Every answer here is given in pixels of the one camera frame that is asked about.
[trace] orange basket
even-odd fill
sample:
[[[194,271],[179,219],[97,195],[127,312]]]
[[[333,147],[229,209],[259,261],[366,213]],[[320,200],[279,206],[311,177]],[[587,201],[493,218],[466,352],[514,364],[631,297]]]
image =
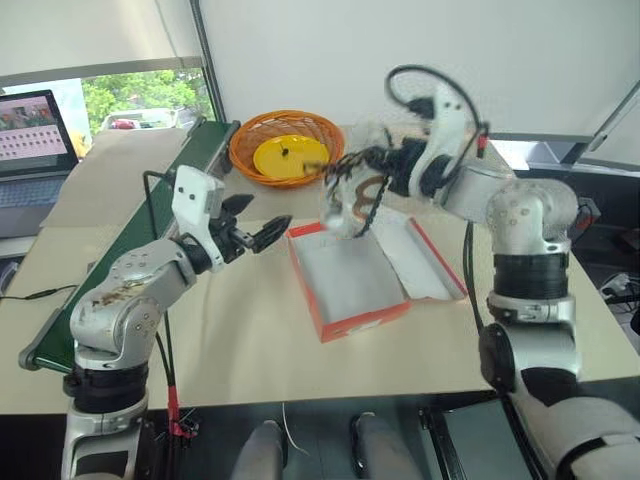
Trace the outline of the orange basket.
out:
[[[338,160],[344,150],[342,132],[326,118],[298,110],[278,110],[258,115],[238,129],[229,145],[231,162],[245,176],[270,187],[298,187],[320,178],[322,173],[274,179],[256,169],[253,165],[256,149],[267,140],[281,135],[303,135],[318,140],[327,147],[330,163]]]

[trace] laptop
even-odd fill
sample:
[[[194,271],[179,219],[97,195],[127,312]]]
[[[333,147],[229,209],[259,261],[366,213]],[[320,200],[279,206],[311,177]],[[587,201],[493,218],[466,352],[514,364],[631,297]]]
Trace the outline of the laptop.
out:
[[[51,90],[0,96],[0,238],[37,234],[77,164]]]

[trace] cardboard box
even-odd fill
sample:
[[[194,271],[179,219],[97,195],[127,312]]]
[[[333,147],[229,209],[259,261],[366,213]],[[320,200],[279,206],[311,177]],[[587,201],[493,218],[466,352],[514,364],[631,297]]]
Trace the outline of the cardboard box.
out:
[[[322,343],[388,323],[407,312],[411,300],[467,295],[420,225],[390,209],[380,209],[363,238],[337,239],[320,223],[286,235]]]

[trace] monitor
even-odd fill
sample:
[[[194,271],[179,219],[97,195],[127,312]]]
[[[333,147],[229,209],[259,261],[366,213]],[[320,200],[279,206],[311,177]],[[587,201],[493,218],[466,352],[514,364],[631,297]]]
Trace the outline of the monitor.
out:
[[[77,163],[51,90],[0,96],[0,181],[64,174]]]

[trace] wire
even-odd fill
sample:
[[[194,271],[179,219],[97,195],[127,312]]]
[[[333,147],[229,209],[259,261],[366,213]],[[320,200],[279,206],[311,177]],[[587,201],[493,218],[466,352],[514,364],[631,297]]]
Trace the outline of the wire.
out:
[[[144,185],[145,203],[147,205],[147,211],[149,212],[149,225],[151,226],[151,234],[153,239],[159,238],[158,225],[156,223],[155,212],[153,209],[153,199],[151,197],[151,188],[149,186],[149,177],[156,177],[160,180],[166,181],[166,175],[160,172],[154,172],[153,170],[145,170],[142,173],[142,183]],[[156,342],[160,350],[160,355],[163,356],[163,367],[165,369],[165,375],[167,377],[167,385],[172,387],[176,384],[176,369],[173,360],[173,342],[171,341],[171,327],[169,324],[169,313],[164,312],[164,331],[167,339],[166,357],[164,357],[164,346],[162,345],[161,337],[156,333]]]
[[[619,315],[625,313],[633,313],[638,309],[638,307],[640,307],[640,300],[636,298],[637,292],[634,288],[634,285],[640,287],[640,282],[637,280],[638,277],[636,276],[636,274],[632,272],[614,273],[607,277],[607,279],[600,284],[600,286],[598,287],[598,291],[602,292],[603,287],[619,275],[627,275],[627,277],[629,277],[629,282],[626,285],[626,289],[631,292],[631,295],[618,295],[617,293],[612,292],[612,296],[605,299],[605,303],[609,305],[609,309],[613,313]]]
[[[142,183],[144,185],[144,196],[147,204],[147,210],[149,212],[149,224],[151,225],[151,234],[153,235],[153,239],[157,240],[158,238],[160,238],[160,235],[158,234],[156,216],[153,211],[153,201],[151,199],[151,188],[149,187],[149,177],[156,177],[161,180],[164,180],[165,176],[162,173],[154,172],[152,170],[146,170],[142,173]]]
[[[380,190],[378,190],[378,193],[376,194],[376,198],[373,201],[373,205],[371,206],[369,215],[367,215],[367,219],[364,221],[362,229],[356,235],[354,235],[354,238],[362,237],[371,228],[373,219],[375,218],[376,213],[378,212],[378,208],[380,208],[380,204],[382,203],[382,196],[387,189],[387,185],[389,185],[389,178],[389,175],[385,175],[384,179],[382,180],[382,185],[380,186]]]
[[[160,351],[160,358],[162,359],[164,373],[167,377],[167,385],[175,385],[175,381],[171,376],[171,369],[169,368],[169,364],[167,362],[167,353],[164,349],[164,343],[162,343],[162,338],[160,337],[160,334],[158,332],[156,332],[156,343],[158,344],[158,350]]]
[[[0,297],[0,300],[26,300],[26,301],[36,300],[38,298],[48,297],[50,295],[53,295],[54,293],[61,292],[62,290],[68,290],[70,288],[77,288],[77,287],[78,285],[65,285],[63,287],[49,288],[47,290],[40,290],[39,292],[30,293],[29,295],[26,295],[24,297],[15,297],[11,295],[5,295]]]
[[[178,448],[180,445],[177,445],[178,443],[177,437],[174,437],[173,435],[171,435],[171,437],[173,441],[173,458],[172,458],[173,471],[171,472],[171,475],[172,475],[172,478],[175,480],[180,478],[180,448]]]
[[[462,97],[464,102],[467,104],[467,107],[469,107],[469,111],[471,112],[471,116],[473,117],[473,124],[474,124],[474,128],[475,128],[475,130],[473,132],[473,135],[469,139],[469,142],[467,142],[467,144],[465,145],[464,149],[462,150],[462,153],[460,154],[460,156],[458,157],[456,162],[453,164],[453,168],[449,171],[447,176],[442,179],[443,182],[446,182],[453,175],[455,175],[457,173],[458,168],[460,167],[460,164],[462,163],[462,160],[464,159],[464,157],[466,156],[467,152],[469,151],[469,149],[471,148],[471,146],[475,142],[476,137],[478,136],[478,134],[482,130],[483,127],[482,127],[482,124],[480,123],[480,116],[478,115],[478,110],[476,109],[476,107],[475,107],[475,105],[473,103],[473,100],[471,100],[471,97],[467,94],[467,92],[464,90],[464,88],[462,88],[455,80],[453,80],[448,75],[446,75],[446,74],[444,74],[444,73],[442,73],[442,72],[440,72],[440,71],[438,71],[438,70],[436,70],[434,68],[426,67],[424,65],[401,65],[399,67],[394,68],[393,70],[391,70],[387,74],[387,77],[385,78],[385,82],[384,82],[385,91],[387,92],[387,95],[389,95],[391,100],[393,100],[397,104],[409,109],[409,106],[407,105],[407,103],[402,101],[400,98],[398,98],[398,96],[396,95],[396,92],[391,87],[391,80],[393,79],[393,77],[395,77],[396,75],[398,75],[400,73],[411,72],[411,71],[423,72],[423,73],[426,73],[428,75],[436,77],[439,80],[442,80],[443,82],[445,82],[458,95],[460,95]]]
[[[169,435],[167,438],[167,463],[164,471],[165,480],[171,480],[174,477],[173,471],[173,452],[175,450],[175,438],[173,435]]]
[[[476,285],[473,271],[473,223],[468,222],[462,243],[462,272],[464,275],[464,283],[467,286],[471,308],[473,309],[473,319],[476,324],[478,333],[484,327],[480,310],[478,308],[478,299],[476,297]]]
[[[289,431],[289,426],[287,425],[287,414],[284,409],[284,402],[282,402],[282,422],[284,423],[284,431],[287,433],[287,438],[289,439],[289,443],[291,444],[291,446],[298,450],[300,453],[306,455],[307,457],[310,457],[311,455],[309,454],[309,452],[307,452],[304,448],[299,447],[291,437],[291,432]]]

